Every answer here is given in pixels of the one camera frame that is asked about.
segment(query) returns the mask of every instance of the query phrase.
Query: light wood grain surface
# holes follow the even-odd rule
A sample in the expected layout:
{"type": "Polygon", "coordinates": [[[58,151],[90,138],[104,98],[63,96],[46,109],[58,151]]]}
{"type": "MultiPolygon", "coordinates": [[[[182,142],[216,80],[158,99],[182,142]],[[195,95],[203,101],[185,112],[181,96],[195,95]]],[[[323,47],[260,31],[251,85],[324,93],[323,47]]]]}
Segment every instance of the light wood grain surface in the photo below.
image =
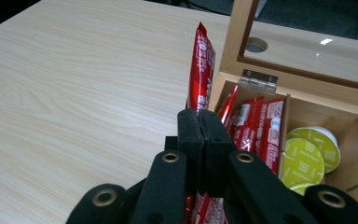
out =
{"type": "Polygon", "coordinates": [[[184,109],[196,28],[144,1],[41,1],[0,25],[0,223],[63,223],[102,183],[145,178],[184,109]]]}

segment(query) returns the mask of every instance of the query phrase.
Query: box hinge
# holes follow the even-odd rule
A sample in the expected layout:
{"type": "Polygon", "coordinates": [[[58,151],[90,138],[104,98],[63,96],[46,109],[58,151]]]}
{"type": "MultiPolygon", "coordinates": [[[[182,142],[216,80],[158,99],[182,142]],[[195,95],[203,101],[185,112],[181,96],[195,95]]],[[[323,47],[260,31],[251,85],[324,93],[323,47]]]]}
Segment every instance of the box hinge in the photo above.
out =
{"type": "Polygon", "coordinates": [[[267,94],[275,94],[278,77],[255,71],[243,70],[240,86],[267,94]]]}

